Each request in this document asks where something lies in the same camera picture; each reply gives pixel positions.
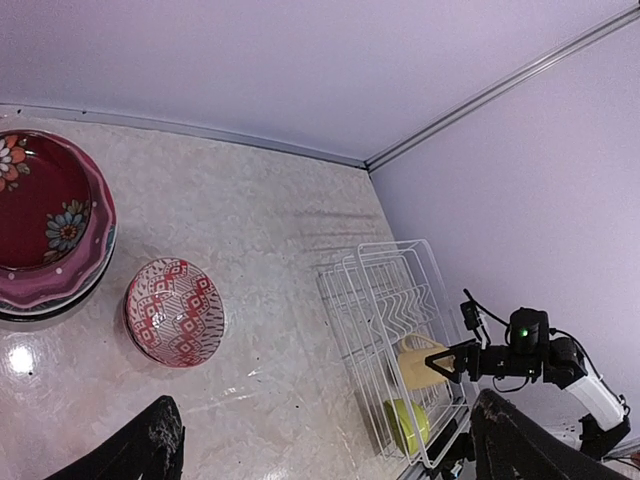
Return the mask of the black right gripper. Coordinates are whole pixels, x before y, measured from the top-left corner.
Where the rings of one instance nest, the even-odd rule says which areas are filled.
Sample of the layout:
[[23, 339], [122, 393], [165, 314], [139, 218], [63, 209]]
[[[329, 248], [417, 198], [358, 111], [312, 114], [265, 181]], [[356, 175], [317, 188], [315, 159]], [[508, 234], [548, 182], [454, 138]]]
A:
[[500, 373], [500, 347], [483, 347], [477, 340], [468, 340], [427, 356], [424, 363], [450, 382], [459, 384], [465, 372], [475, 382], [485, 375]]

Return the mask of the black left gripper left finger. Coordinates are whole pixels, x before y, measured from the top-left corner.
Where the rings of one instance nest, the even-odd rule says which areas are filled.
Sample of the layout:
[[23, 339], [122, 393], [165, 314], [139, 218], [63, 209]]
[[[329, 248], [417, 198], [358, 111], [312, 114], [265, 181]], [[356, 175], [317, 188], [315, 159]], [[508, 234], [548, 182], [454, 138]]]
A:
[[179, 479], [185, 427], [175, 400], [162, 395], [96, 449], [52, 479]]

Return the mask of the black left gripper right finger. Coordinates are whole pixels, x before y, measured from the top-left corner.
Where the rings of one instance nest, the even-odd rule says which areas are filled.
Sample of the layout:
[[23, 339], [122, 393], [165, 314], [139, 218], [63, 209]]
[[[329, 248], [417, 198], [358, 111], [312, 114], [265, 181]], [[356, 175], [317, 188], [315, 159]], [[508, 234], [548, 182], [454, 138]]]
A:
[[478, 479], [598, 480], [624, 476], [554, 438], [495, 391], [471, 411]]

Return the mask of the yellow cup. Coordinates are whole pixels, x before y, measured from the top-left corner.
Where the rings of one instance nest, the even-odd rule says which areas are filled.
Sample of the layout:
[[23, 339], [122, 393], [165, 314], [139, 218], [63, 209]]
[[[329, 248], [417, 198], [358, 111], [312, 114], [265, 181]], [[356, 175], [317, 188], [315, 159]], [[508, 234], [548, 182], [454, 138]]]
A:
[[444, 384], [447, 378], [425, 364], [425, 359], [447, 350], [444, 345], [420, 333], [407, 334], [399, 344], [397, 363], [409, 391]]

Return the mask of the lime green bowl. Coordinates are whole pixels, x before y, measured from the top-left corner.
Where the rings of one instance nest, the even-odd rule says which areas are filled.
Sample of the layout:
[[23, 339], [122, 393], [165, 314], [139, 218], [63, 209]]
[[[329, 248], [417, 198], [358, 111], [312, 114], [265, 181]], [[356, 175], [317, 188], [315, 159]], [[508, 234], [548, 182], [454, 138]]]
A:
[[384, 411], [397, 447], [408, 456], [419, 450], [419, 440], [426, 445], [430, 422], [424, 409], [413, 400], [407, 406], [402, 399], [385, 400]]

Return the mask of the blue white zigzag bowl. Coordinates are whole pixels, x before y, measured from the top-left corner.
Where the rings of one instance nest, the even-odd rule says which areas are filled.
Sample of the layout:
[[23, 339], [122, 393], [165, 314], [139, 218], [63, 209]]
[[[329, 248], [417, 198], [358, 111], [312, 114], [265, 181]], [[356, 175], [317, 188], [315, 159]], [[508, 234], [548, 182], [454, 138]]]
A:
[[135, 274], [124, 295], [123, 317], [142, 354], [169, 368], [204, 364], [225, 332], [214, 282], [195, 264], [174, 257], [152, 260]]

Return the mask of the pink polka dot plate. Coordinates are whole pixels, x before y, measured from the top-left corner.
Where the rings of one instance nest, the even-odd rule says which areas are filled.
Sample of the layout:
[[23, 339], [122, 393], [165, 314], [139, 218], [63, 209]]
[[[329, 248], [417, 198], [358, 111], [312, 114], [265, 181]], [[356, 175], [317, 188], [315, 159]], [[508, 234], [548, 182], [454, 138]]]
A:
[[112, 257], [117, 216], [93, 159], [35, 130], [1, 134], [1, 316], [49, 318], [96, 286]]

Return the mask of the dark red floral plate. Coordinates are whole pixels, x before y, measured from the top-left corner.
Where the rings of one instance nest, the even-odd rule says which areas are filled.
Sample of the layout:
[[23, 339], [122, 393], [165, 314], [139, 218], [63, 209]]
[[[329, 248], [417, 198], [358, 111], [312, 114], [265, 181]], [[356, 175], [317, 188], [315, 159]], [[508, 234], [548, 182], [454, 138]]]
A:
[[79, 155], [32, 131], [1, 134], [1, 266], [34, 270], [69, 254], [90, 217]]

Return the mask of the black rimmed striped plate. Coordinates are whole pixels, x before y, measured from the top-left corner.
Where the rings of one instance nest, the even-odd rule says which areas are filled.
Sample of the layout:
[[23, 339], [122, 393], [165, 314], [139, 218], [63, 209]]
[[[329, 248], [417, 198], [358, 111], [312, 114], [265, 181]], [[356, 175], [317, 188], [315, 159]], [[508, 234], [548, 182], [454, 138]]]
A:
[[99, 285], [113, 257], [117, 227], [86, 234], [71, 254], [43, 269], [1, 271], [1, 318], [32, 322], [62, 314]]

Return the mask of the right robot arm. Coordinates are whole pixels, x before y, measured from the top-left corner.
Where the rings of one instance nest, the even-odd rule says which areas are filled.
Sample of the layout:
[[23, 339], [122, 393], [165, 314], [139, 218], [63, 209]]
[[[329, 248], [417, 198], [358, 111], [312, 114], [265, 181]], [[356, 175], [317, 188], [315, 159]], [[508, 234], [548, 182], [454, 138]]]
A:
[[571, 394], [587, 410], [579, 420], [580, 451], [602, 460], [629, 434], [630, 408], [602, 380], [580, 342], [552, 328], [545, 311], [521, 307], [504, 323], [505, 343], [490, 342], [480, 325], [488, 311], [476, 301], [461, 304], [465, 326], [476, 337], [424, 358], [424, 365], [447, 380], [459, 383], [463, 376], [477, 381], [522, 378], [525, 384], [540, 380]]

